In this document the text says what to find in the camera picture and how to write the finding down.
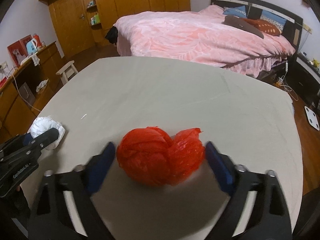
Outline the white plastic bag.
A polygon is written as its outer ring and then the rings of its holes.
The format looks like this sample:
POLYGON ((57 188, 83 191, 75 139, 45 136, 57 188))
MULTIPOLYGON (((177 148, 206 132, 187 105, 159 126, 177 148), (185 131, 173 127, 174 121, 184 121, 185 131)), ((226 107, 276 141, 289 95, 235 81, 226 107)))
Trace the white plastic bag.
POLYGON ((32 138, 38 137, 42 133, 54 128, 58 131, 59 136, 56 141, 48 145, 45 149, 46 150, 54 150, 58 147, 59 143, 63 139, 66 129, 62 126, 60 122, 57 122, 52 119, 51 116, 45 117, 37 117, 32 125, 28 129, 28 133, 30 133, 32 138))

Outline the red plastic bag ball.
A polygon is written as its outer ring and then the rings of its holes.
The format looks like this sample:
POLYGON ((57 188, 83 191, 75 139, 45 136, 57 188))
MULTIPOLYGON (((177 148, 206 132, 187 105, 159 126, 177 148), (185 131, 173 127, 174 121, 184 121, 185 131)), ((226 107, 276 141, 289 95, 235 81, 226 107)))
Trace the red plastic bag ball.
POLYGON ((200 133, 200 128, 190 128, 172 138, 159 127, 133 129, 117 147, 117 162, 129 178, 145 186, 177 185, 204 161, 200 133))

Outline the black lined trash bin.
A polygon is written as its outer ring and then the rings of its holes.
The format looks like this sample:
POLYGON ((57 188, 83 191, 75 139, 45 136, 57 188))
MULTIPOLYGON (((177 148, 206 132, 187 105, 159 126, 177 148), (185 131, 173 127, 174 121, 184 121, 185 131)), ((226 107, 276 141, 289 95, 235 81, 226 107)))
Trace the black lined trash bin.
POLYGON ((293 231, 293 239, 320 240, 319 187, 303 196, 299 216, 293 231))

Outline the wooden side cabinet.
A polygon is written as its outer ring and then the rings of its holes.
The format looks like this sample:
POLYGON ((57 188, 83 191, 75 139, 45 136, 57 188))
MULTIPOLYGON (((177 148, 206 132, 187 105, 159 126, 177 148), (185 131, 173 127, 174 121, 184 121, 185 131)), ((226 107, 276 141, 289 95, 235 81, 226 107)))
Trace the wooden side cabinet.
POLYGON ((32 59, 13 72, 1 87, 1 142, 27 132, 45 105, 62 87, 56 72, 63 66, 53 42, 37 53, 40 63, 32 59))

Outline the small white wooden stool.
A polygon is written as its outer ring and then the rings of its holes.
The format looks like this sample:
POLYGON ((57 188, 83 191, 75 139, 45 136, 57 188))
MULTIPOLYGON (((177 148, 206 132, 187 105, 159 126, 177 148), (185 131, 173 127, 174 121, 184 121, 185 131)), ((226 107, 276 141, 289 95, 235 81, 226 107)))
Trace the small white wooden stool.
POLYGON ((60 70, 56 72, 56 75, 60 76, 63 85, 65 85, 69 79, 76 74, 78 74, 78 70, 74 65, 74 61, 67 62, 60 70))

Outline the light blue electric kettle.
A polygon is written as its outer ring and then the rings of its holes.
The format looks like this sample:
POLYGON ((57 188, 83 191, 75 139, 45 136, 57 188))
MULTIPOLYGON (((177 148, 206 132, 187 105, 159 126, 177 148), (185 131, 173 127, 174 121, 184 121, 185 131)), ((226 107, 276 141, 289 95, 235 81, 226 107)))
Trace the light blue electric kettle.
POLYGON ((26 49, 28 55, 37 53, 37 40, 35 38, 32 38, 30 41, 28 41, 26 44, 26 49))

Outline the white bathroom scale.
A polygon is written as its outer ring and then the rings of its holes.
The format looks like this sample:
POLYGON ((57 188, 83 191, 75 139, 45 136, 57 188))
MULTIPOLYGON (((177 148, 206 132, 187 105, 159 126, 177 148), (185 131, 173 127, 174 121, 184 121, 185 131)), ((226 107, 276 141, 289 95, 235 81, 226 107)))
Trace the white bathroom scale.
POLYGON ((304 110, 306 113, 306 118, 310 126, 319 131, 319 122, 317 116, 314 111, 312 111, 309 107, 304 106, 304 110))

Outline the dark bedside table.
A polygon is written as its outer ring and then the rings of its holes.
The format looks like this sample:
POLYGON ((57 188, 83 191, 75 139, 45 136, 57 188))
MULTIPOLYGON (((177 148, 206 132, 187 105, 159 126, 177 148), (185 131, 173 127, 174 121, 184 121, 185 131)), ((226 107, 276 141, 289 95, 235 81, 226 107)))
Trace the dark bedside table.
POLYGON ((313 109, 319 104, 319 72, 302 54, 295 54, 286 75, 288 85, 313 109))

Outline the wooden wardrobe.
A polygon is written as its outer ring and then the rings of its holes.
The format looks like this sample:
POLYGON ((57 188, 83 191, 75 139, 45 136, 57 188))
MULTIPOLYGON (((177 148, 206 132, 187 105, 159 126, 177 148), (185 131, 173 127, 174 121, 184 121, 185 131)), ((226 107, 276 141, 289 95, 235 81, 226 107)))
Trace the wooden wardrobe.
POLYGON ((118 18, 144 11, 188 11, 190 0, 39 0, 48 5, 65 58, 107 44, 118 18))

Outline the red dotted cushion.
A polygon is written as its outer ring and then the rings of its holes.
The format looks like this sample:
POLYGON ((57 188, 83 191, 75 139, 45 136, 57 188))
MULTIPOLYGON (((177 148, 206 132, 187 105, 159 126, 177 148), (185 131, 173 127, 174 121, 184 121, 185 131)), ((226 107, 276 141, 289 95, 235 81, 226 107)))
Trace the red dotted cushion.
POLYGON ((262 19, 252 20, 252 19, 248 19, 248 18, 243 18, 242 20, 247 22, 248 24, 254 26, 259 31, 266 33, 268 35, 271 35, 271 36, 280 36, 282 33, 281 30, 276 25, 274 25, 266 20, 262 20, 262 19))

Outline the black wooden headboard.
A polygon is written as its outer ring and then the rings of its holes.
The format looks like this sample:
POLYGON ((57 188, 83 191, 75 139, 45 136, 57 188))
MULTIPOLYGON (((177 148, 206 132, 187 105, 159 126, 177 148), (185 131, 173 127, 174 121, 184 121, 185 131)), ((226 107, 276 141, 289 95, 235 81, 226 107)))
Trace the black wooden headboard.
POLYGON ((238 8, 244 12, 245 18, 227 15, 227 19, 224 20, 225 25, 257 34, 257 27, 251 25, 250 22, 265 20, 277 25, 281 36, 285 37, 295 50, 299 49, 303 29, 303 19, 300 16, 261 0, 210 0, 210 3, 227 10, 238 8))

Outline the bed with pink quilt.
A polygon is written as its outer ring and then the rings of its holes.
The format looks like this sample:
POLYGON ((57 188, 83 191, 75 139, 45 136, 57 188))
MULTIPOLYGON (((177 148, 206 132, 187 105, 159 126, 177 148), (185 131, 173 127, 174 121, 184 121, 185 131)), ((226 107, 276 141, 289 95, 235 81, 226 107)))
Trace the bed with pink quilt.
POLYGON ((120 56, 161 57, 207 64, 258 77, 296 50, 283 36, 264 39, 223 24, 224 8, 199 12, 141 12, 119 18, 106 37, 120 56))

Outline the right blue pillow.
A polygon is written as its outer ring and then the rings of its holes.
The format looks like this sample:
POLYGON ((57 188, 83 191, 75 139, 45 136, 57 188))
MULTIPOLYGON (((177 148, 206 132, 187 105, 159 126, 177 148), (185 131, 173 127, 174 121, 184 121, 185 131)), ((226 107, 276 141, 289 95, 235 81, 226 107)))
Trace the right blue pillow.
POLYGON ((280 31, 283 31, 284 29, 284 25, 286 23, 286 19, 282 18, 272 12, 269 12, 267 10, 262 10, 261 12, 261 16, 260 16, 261 20, 265 20, 269 23, 272 23, 273 25, 275 25, 280 31))

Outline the blue pillow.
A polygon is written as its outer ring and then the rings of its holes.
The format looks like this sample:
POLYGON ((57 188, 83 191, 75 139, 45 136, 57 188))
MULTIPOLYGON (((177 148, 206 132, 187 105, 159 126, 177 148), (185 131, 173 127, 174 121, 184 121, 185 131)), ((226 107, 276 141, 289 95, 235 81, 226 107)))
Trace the blue pillow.
POLYGON ((240 6, 240 7, 235 7, 235 8, 225 7, 223 10, 223 14, 224 15, 233 15, 238 18, 247 18, 246 7, 244 5, 240 6))
POLYGON ((286 23, 286 19, 282 18, 272 12, 269 12, 267 10, 262 10, 261 12, 261 16, 260 16, 261 20, 265 20, 269 23, 272 23, 273 25, 275 25, 280 31, 283 31, 284 29, 284 25, 286 23))

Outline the brown cushion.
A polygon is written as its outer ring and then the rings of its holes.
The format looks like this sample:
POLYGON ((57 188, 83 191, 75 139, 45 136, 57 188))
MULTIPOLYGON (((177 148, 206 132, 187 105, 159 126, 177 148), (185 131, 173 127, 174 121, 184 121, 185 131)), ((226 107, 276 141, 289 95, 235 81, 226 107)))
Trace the brown cushion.
POLYGON ((252 33, 252 34, 264 39, 264 35, 260 30, 258 30, 256 27, 250 25, 249 23, 244 21, 242 18, 238 18, 233 15, 227 15, 225 17, 223 24, 231 26, 231 27, 235 27, 237 29, 246 31, 248 33, 252 33))

